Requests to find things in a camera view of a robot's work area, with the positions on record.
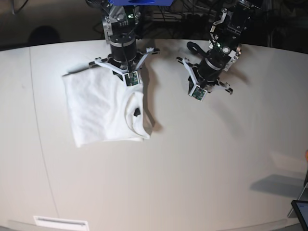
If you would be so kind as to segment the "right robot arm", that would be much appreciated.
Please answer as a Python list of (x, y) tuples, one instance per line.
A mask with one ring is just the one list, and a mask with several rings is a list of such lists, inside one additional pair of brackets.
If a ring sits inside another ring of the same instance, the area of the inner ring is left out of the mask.
[(112, 59), (130, 71), (137, 57), (135, 29), (141, 15), (139, 8), (117, 6), (108, 0), (87, 0), (86, 3), (101, 11), (104, 38), (110, 45)]

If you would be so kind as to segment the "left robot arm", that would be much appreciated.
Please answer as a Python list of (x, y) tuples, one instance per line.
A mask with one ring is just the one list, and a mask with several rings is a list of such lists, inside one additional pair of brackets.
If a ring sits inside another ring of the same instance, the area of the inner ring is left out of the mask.
[(229, 68), (241, 53), (240, 36), (250, 21), (250, 10), (238, 1), (228, 9), (222, 7), (219, 17), (210, 29), (208, 51), (204, 51), (196, 43), (187, 43), (192, 54), (202, 56), (201, 62), (193, 68), (197, 84), (202, 88), (223, 84), (219, 75), (225, 68)]

